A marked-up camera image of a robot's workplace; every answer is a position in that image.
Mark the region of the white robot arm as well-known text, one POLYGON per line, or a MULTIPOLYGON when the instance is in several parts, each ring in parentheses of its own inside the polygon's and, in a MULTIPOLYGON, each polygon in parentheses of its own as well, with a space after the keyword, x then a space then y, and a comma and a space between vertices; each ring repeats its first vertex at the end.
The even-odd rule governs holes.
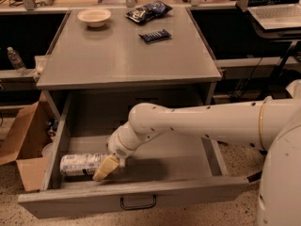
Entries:
POLYGON ((185 108, 135 105, 127 122, 107 140, 108 154, 102 158, 93 180, 100 182, 116 167, 124 166, 138 147, 166 132, 252 145, 257 150, 266 150, 282 165, 282 153, 300 153, 300 107, 298 99, 270 97, 255 102, 185 108))

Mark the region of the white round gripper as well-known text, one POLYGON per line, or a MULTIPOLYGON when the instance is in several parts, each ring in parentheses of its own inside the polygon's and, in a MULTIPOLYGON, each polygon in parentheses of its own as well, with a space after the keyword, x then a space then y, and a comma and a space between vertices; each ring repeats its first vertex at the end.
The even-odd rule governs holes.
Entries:
POLYGON ((134 131, 128 125, 121 125, 107 140, 108 152, 112 155, 106 155, 96 169, 93 180, 102 181, 107 175, 113 172, 118 166, 124 168, 126 159, 130 157, 135 149, 132 146, 134 142, 134 131))

